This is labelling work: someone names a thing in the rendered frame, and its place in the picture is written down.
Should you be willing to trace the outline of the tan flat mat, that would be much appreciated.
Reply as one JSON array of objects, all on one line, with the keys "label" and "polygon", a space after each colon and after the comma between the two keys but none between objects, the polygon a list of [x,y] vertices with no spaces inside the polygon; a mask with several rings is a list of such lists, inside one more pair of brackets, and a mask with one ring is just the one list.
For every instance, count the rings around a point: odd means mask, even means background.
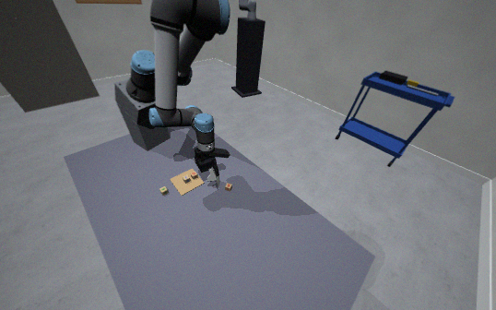
[{"label": "tan flat mat", "polygon": [[[181,173],[181,174],[173,177],[172,179],[170,179],[181,196],[190,192],[191,190],[199,187],[200,185],[204,184],[204,182],[202,181],[202,179],[199,176],[197,178],[193,179],[191,177],[192,172],[194,172],[194,170],[190,169],[190,170],[188,170],[184,173]],[[188,183],[185,183],[183,180],[183,177],[186,175],[188,175],[190,177],[190,182],[188,182]]]}]

